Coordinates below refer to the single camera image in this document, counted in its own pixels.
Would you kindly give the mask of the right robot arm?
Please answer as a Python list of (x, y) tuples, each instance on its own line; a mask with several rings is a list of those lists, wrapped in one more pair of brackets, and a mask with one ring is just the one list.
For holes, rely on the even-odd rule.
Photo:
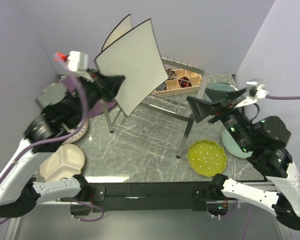
[(253, 123), (241, 111), (269, 96), (264, 85), (232, 92), (208, 89), (207, 94), (217, 99), (186, 99), (195, 121), (221, 122), (241, 151), (251, 152), (247, 161), (276, 187), (276, 191), (266, 191), (218, 173), (208, 186), (209, 195), (216, 200), (227, 197), (252, 204), (271, 213), (282, 225), (300, 231), (300, 167), (286, 148), (291, 132), (278, 116)]

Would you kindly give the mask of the mint floral plate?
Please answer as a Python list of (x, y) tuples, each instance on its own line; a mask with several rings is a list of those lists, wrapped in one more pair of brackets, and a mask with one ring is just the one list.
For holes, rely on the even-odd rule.
[(252, 152), (243, 152), (226, 129), (222, 132), (221, 138), (225, 148), (233, 156), (246, 159), (252, 155)]

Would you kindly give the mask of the cream round bowl plate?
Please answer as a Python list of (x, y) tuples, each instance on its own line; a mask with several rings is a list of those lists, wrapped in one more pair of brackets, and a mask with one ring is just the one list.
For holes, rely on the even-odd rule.
[(74, 144), (63, 144), (39, 168), (45, 182), (56, 182), (79, 175), (85, 165), (84, 152)]

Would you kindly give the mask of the teal round plate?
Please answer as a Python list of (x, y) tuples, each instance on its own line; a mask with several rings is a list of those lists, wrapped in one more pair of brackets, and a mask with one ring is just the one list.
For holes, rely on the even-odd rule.
[(205, 89), (205, 93), (209, 92), (210, 90), (221, 91), (221, 92), (234, 92), (234, 91), (238, 91), (238, 88), (236, 88), (234, 85), (231, 85), (229, 83), (215, 82), (210, 84)]

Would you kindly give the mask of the floral patterned plate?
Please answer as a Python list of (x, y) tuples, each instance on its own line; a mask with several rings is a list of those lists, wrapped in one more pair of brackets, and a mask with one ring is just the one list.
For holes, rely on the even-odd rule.
[[(69, 128), (66, 124), (62, 123), (62, 126), (64, 127), (64, 129), (67, 131), (68, 134), (71, 134), (73, 131), (75, 131), (75, 128)], [(88, 126), (89, 126), (89, 120), (88, 118), (85, 119), (83, 126), (80, 128), (80, 130), (72, 135), (71, 137), (69, 137), (68, 139), (66, 139), (63, 144), (73, 144), (75, 142), (77, 142), (78, 140), (80, 140), (87, 132), (88, 130)]]

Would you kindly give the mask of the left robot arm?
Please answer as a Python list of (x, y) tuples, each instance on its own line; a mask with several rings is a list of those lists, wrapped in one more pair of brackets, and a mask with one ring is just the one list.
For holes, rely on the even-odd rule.
[(125, 81), (123, 75), (106, 76), (90, 69), (83, 76), (69, 75), (76, 87), (70, 92), (61, 83), (49, 85), (38, 97), (42, 111), (27, 127), (19, 146), (0, 173), (0, 218), (18, 218), (37, 205), (62, 198), (84, 201), (91, 185), (79, 173), (54, 182), (34, 182), (40, 165), (78, 132), (87, 113), (99, 101), (111, 101)]

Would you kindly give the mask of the green polka dot plate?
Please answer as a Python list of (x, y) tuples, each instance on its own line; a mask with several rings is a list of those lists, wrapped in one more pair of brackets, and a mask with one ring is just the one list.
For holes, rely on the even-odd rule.
[(227, 156), (224, 149), (211, 140), (199, 140), (193, 143), (187, 153), (190, 167), (204, 177), (221, 174), (227, 167)]

